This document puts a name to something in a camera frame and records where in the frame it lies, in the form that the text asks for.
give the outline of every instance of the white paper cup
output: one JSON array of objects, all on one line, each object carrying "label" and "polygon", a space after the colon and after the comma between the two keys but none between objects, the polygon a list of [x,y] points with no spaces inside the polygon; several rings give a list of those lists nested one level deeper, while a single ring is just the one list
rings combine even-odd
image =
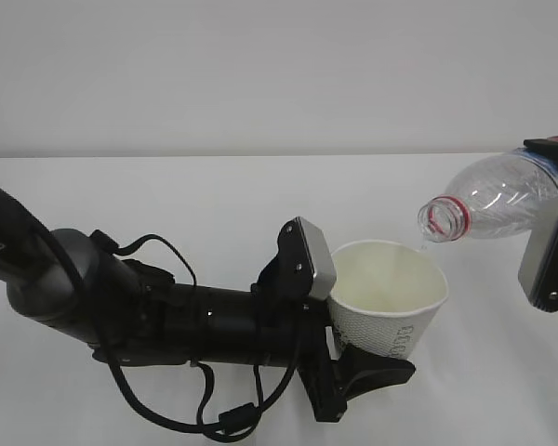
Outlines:
[{"label": "white paper cup", "polygon": [[340,342],[406,359],[446,301],[443,272],[422,253],[381,240],[341,246],[333,261],[328,307]]}]

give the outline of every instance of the white tabletop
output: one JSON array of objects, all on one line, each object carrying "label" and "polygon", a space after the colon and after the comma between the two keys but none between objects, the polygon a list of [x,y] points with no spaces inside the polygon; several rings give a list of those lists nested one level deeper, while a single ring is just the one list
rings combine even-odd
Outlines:
[{"label": "white tabletop", "polygon": [[[247,289],[274,255],[281,225],[302,215],[331,248],[380,238],[419,247],[416,212],[483,155],[0,160],[0,186],[50,228],[100,228],[120,243],[167,237],[203,284]],[[450,299],[420,339],[411,381],[353,400],[335,425],[314,422],[296,377],[244,444],[558,445],[558,313],[529,306],[517,282],[526,236],[464,241],[429,253]],[[165,248],[137,258],[178,273]],[[0,283],[0,445],[202,445],[126,406],[82,343],[12,311]],[[216,364],[206,418],[254,398],[250,368]],[[281,369],[265,369],[267,392]],[[155,410],[193,422],[200,372],[127,373]]]}]

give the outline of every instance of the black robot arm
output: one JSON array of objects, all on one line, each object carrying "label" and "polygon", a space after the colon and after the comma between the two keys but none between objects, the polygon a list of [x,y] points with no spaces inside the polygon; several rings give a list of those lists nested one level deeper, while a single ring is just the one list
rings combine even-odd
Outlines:
[{"label": "black robot arm", "polygon": [[[150,239],[163,240],[147,236],[120,249],[98,230],[88,237],[78,230],[50,232],[0,189],[0,280],[12,308],[87,343],[93,358],[109,365],[133,409],[159,426],[219,441],[243,438],[295,371],[315,419],[337,422],[348,400],[403,384],[415,372],[408,361],[351,345],[331,359],[326,298],[336,276],[322,232],[304,218],[282,227],[277,255],[249,291],[178,284],[162,269],[120,258]],[[280,366],[286,374],[258,406],[228,411],[217,423],[189,425],[145,408],[120,368],[187,361],[206,371],[209,398],[212,371],[202,361],[251,364],[255,375],[260,365]],[[245,429],[242,437],[232,435]]]}]

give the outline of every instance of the clear plastic bottle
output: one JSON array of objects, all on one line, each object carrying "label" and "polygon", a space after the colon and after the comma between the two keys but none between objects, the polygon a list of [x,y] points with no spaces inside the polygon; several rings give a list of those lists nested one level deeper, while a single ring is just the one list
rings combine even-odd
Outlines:
[{"label": "clear plastic bottle", "polygon": [[530,230],[540,203],[556,197],[556,166],[517,150],[466,167],[419,210],[418,224],[435,243],[508,237]]}]

